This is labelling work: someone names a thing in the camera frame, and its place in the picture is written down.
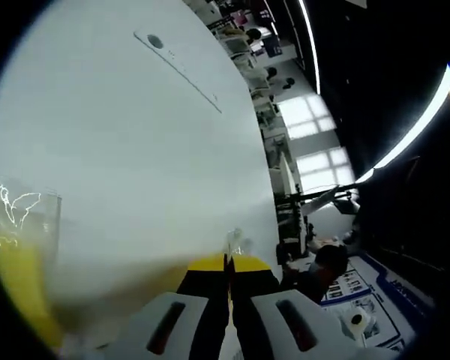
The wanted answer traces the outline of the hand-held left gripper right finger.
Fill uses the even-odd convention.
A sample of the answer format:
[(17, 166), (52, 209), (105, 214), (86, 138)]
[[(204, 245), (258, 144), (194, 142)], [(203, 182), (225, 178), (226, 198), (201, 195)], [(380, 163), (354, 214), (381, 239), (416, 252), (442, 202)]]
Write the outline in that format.
[(245, 359), (354, 359), (339, 320), (301, 292), (280, 291), (267, 263), (231, 255), (233, 324)]

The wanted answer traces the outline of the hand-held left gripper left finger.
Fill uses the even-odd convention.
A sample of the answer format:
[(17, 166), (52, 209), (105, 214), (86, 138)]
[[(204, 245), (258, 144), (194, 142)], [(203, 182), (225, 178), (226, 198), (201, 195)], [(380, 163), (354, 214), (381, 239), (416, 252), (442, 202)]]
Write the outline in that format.
[(219, 359), (229, 322), (232, 257), (193, 261), (176, 292), (157, 296), (127, 325), (128, 359)]

